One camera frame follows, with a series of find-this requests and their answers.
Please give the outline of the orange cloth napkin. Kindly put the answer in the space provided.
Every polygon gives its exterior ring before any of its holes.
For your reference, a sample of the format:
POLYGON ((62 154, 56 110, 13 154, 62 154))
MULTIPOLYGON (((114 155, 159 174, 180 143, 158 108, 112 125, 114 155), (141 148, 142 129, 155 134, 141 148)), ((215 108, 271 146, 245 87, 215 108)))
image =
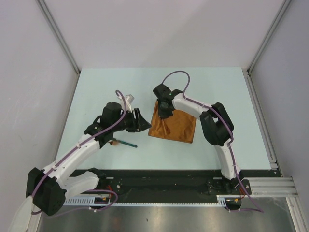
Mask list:
POLYGON ((148 135, 155 138, 191 144, 194 140, 197 119, 186 112, 175 110, 166 119, 159 117, 158 101, 155 103, 148 135))

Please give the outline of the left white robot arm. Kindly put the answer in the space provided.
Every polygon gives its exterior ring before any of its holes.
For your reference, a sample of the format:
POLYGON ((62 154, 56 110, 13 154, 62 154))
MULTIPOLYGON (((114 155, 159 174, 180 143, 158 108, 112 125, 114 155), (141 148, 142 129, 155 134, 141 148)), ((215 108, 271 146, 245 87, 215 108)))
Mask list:
POLYGON ((91 155, 99 151, 118 131, 142 132, 151 127, 138 108, 129 110, 109 102, 89 125, 77 144, 66 154, 43 169, 33 168, 27 178, 26 196, 48 216, 57 213, 66 199, 93 190, 102 193, 107 182, 97 169, 82 175, 71 174, 91 155))

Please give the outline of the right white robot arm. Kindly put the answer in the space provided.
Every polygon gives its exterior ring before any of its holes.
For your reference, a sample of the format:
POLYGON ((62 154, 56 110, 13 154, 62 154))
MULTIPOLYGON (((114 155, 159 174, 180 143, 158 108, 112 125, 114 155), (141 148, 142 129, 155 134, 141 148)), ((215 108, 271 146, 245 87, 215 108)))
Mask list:
POLYGON ((216 147, 218 158, 221 164, 223 189, 228 194, 234 194, 240 188, 237 180, 240 168, 232 149, 234 141, 234 125, 224 108, 217 102, 210 105, 193 100, 178 90, 170 90, 166 85, 159 84, 153 89, 158 100, 158 116, 160 119, 167 119, 173 116, 175 110, 185 112, 198 119, 202 126, 205 139, 216 147))

